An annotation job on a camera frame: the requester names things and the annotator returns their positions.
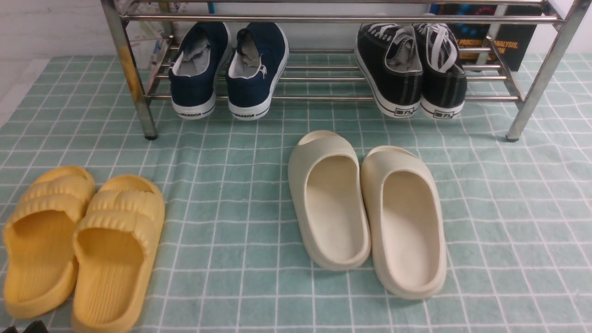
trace white wall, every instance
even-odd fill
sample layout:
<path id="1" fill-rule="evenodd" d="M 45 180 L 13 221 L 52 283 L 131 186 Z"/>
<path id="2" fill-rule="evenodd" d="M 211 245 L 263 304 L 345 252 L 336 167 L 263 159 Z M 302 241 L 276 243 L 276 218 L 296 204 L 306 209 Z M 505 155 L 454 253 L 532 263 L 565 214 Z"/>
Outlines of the white wall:
<path id="1" fill-rule="evenodd" d="M 563 8 L 569 7 L 570 0 L 558 1 Z M 193 6 L 197 7 L 193 7 L 192 11 L 206 12 L 205 5 Z M 114 54 L 99 0 L 0 0 L 0 8 L 0 45 L 3 45 L 0 59 Z M 217 4 L 220 14 L 412 15 L 425 10 L 425 5 L 407 4 Z M 592 43 L 585 36 L 585 32 L 592 28 L 591 15 L 588 13 L 580 27 L 570 52 L 592 53 Z M 233 30 L 238 27 L 240 25 L 233 25 Z M 352 47 L 358 29 L 354 24 L 284 24 L 283 27 L 291 47 L 322 48 Z M 149 54 L 152 51 L 156 30 L 156 24 L 130 24 L 130 38 L 139 53 Z M 546 52 L 554 34 L 552 27 L 538 27 L 529 52 Z"/>

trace beige slide sandal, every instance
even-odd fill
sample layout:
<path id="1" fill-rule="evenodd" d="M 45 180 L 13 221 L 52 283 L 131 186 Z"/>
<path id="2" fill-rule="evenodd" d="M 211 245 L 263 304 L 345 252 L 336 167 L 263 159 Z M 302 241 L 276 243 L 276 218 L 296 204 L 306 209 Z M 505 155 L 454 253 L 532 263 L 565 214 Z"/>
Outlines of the beige slide sandal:
<path id="1" fill-rule="evenodd" d="M 72 235 L 95 192 L 88 172 L 61 166 L 21 196 L 3 232 L 8 252 L 4 301 L 11 316 L 39 316 L 70 296 L 78 275 Z"/>
<path id="2" fill-rule="evenodd" d="M 446 278 L 446 242 L 430 170 L 405 149 L 380 146 L 364 159 L 361 177 L 382 285 L 405 299 L 433 296 Z"/>
<path id="3" fill-rule="evenodd" d="M 125 333 L 140 316 L 165 201 L 150 181 L 121 175 L 97 192 L 74 233 L 80 270 L 72 309 L 76 333 Z"/>
<path id="4" fill-rule="evenodd" d="M 290 155 L 288 181 L 310 258 L 328 270 L 363 264 L 370 235 L 352 145 L 331 131 L 305 135 Z"/>

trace shoe rack leg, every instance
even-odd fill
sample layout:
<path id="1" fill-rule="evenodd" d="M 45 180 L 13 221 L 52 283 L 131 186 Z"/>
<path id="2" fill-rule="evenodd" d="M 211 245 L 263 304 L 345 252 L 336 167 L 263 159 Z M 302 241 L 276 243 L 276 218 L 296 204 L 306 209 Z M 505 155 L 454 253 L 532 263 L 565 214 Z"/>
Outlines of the shoe rack leg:
<path id="1" fill-rule="evenodd" d="M 506 10 L 508 9 L 508 5 L 497 5 L 496 12 L 493 14 L 495 16 L 504 16 L 506 14 Z M 497 32 L 500 31 L 500 24 L 494 23 L 489 25 L 489 30 L 487 30 L 487 36 L 490 36 L 494 41 L 497 39 Z M 489 46 L 489 42 L 485 40 L 483 42 L 483 46 Z M 477 58 L 478 65 L 484 65 L 487 62 L 487 57 L 489 57 L 489 53 L 479 53 L 479 57 Z"/>
<path id="2" fill-rule="evenodd" d="M 170 13 L 168 2 L 159 2 L 158 8 L 160 9 L 161 14 Z M 164 31 L 163 33 L 165 34 L 164 36 L 162 36 L 163 38 L 174 38 L 175 30 L 173 28 L 173 22 L 164 21 L 162 23 L 162 30 Z"/>
<path id="3" fill-rule="evenodd" d="M 123 73 L 126 76 L 127 85 L 130 88 L 131 97 L 136 106 L 136 113 L 144 130 L 144 137 L 148 140 L 154 140 L 158 137 L 154 119 L 146 97 L 144 97 L 144 87 L 140 80 L 136 60 L 131 52 L 130 40 L 119 16 L 119 11 L 115 6 L 115 0 L 101 0 L 101 4 L 105 12 L 105 18 L 107 18 L 109 30 L 111 30 L 111 37 L 113 37 Z"/>
<path id="4" fill-rule="evenodd" d="M 539 104 L 540 98 L 543 96 L 549 81 L 553 77 L 557 66 L 567 47 L 570 45 L 575 32 L 578 30 L 580 23 L 584 19 L 586 11 L 590 6 L 591 0 L 574 0 L 570 10 L 565 16 L 564 22 L 558 28 L 557 36 L 551 44 L 549 52 L 541 64 L 539 72 L 536 74 L 535 80 L 533 81 L 524 101 L 516 103 L 518 107 L 518 114 L 510 126 L 510 130 L 506 134 L 506 139 L 509 142 L 516 142 L 520 139 L 522 131 L 526 127 L 526 123 L 530 119 L 533 111 L 537 104 Z"/>

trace chrome rod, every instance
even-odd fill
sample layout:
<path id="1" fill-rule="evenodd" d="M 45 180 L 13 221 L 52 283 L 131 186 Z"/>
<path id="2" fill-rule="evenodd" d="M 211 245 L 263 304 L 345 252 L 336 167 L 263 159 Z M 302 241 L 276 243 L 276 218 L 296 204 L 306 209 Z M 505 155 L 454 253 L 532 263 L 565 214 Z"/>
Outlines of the chrome rod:
<path id="1" fill-rule="evenodd" d="M 126 76 L 127 85 L 130 89 L 131 99 L 136 106 L 136 113 L 142 130 L 144 131 L 144 137 L 149 140 L 154 140 L 158 136 L 150 107 L 148 106 L 145 98 L 144 87 L 140 80 L 140 74 L 138 73 L 138 66 L 136 65 L 136 59 L 131 52 L 130 39 L 127 36 L 127 32 L 123 26 L 123 22 L 120 19 L 119 12 L 115 0 L 101 0 L 103 11 L 105 12 L 105 18 L 107 19 L 107 25 L 111 31 L 111 37 L 115 44 L 115 50 L 119 56 L 121 62 L 121 68 L 123 74 Z"/>
<path id="2" fill-rule="evenodd" d="M 139 0 L 140 2 L 154 2 L 154 0 Z M 165 0 L 166 2 L 176 2 L 176 0 Z M 206 2 L 207 0 L 185 0 L 184 2 Z M 542 0 L 220 0 L 216 2 L 232 2 L 232 3 L 361 3 L 361 4 L 471 4 L 471 5 L 523 5 L 523 6 L 540 6 L 544 4 Z"/>
<path id="3" fill-rule="evenodd" d="M 505 81 L 508 78 L 504 75 L 468 75 L 466 80 L 469 82 L 487 82 L 487 81 Z"/>
<path id="4" fill-rule="evenodd" d="M 551 81 L 561 58 L 563 58 L 589 7 L 590 0 L 574 0 L 571 4 L 570 10 L 565 16 L 565 22 L 560 26 L 549 53 L 545 56 L 545 60 L 543 60 L 535 80 L 524 97 L 524 101 L 516 103 L 518 114 L 506 134 L 508 141 L 515 142 L 520 139 L 526 123 L 528 123 L 537 104 L 539 104 L 540 98 L 543 97 L 547 85 Z"/>
<path id="5" fill-rule="evenodd" d="M 202 21 L 202 22 L 277 22 L 277 23 L 473 23 L 473 24 L 553 24 L 561 20 L 553 16 L 495 16 L 495 15 L 433 15 L 409 17 L 374 16 L 286 16 L 286 15 L 178 15 L 134 14 L 123 15 L 126 21 Z"/>
<path id="6" fill-rule="evenodd" d="M 169 68 L 170 63 L 162 64 L 163 68 Z M 327 72 L 327 71 L 342 71 L 342 72 L 351 72 L 351 71 L 359 71 L 360 69 L 355 65 L 288 65 L 286 66 L 286 71 L 310 71 L 310 72 Z"/>
<path id="7" fill-rule="evenodd" d="M 179 45 L 171 45 L 170 50 L 172 52 L 177 52 L 179 50 Z M 462 47 L 459 50 L 461 53 L 481 53 L 481 52 L 490 52 L 491 49 L 489 47 Z M 314 55 L 314 54 L 328 54 L 328 55 L 349 55 L 353 54 L 353 49 L 290 49 L 290 53 L 293 55 L 296 54 L 305 54 L 305 55 Z"/>
<path id="8" fill-rule="evenodd" d="M 491 64 L 491 65 L 474 65 L 474 64 L 469 64 L 469 65 L 462 65 L 462 67 L 466 70 L 466 71 L 497 71 L 501 68 L 500 65 L 497 64 Z"/>
<path id="9" fill-rule="evenodd" d="M 500 75 L 505 75 L 508 77 L 508 80 L 504 81 L 504 85 L 506 86 L 506 89 L 508 89 L 508 92 L 510 93 L 510 95 L 519 96 L 520 101 L 521 101 L 524 98 L 524 95 L 522 94 L 520 87 L 518 86 L 518 82 L 516 82 L 516 80 L 514 79 L 514 76 L 512 75 L 512 71 L 508 67 L 508 64 L 507 64 L 504 56 L 501 54 L 500 50 L 497 48 L 494 39 L 491 36 L 486 36 L 485 40 L 489 43 L 497 60 L 501 63 L 501 66 L 500 66 L 501 68 L 498 71 L 498 73 Z"/>
<path id="10" fill-rule="evenodd" d="M 159 73 L 156 75 L 157 79 L 168 79 L 167 73 Z M 224 81 L 223 77 L 218 77 L 218 81 Z M 281 82 L 329 82 L 329 83 L 353 83 L 366 82 L 363 76 L 282 76 L 279 79 Z M 506 76 L 491 76 L 491 75 L 468 75 L 466 80 L 469 82 L 485 82 L 485 81 L 505 81 Z"/>
<path id="11" fill-rule="evenodd" d="M 491 52 L 489 47 L 461 47 L 459 49 L 461 53 L 488 53 Z"/>
<path id="12" fill-rule="evenodd" d="M 153 100 L 169 100 L 169 94 L 150 94 L 146 98 Z M 278 101 L 302 101 L 302 102 L 370 102 L 374 96 L 335 96 L 335 95 L 279 95 L 273 97 Z M 228 96 L 218 96 L 218 100 L 228 100 Z M 518 96 L 466 96 L 466 101 L 471 102 L 516 102 Z"/>

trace book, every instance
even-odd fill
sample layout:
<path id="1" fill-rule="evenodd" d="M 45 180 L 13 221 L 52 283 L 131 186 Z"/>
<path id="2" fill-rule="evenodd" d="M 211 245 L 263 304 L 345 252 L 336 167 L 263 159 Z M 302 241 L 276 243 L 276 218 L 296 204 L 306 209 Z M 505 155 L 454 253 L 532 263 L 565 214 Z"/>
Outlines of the book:
<path id="1" fill-rule="evenodd" d="M 432 5 L 430 12 L 436 15 L 494 15 L 495 5 Z M 506 15 L 531 15 L 540 16 L 542 10 L 539 7 L 531 6 L 508 6 Z M 484 45 L 485 36 L 489 30 L 489 24 L 448 24 L 456 38 L 458 47 L 481 47 Z M 532 35 L 535 33 L 536 25 L 515 25 L 502 24 L 497 33 L 495 44 L 503 55 L 511 71 L 518 71 Z M 475 63 L 479 54 L 463 53 L 463 63 Z M 497 59 L 489 55 L 488 63 L 494 63 Z"/>

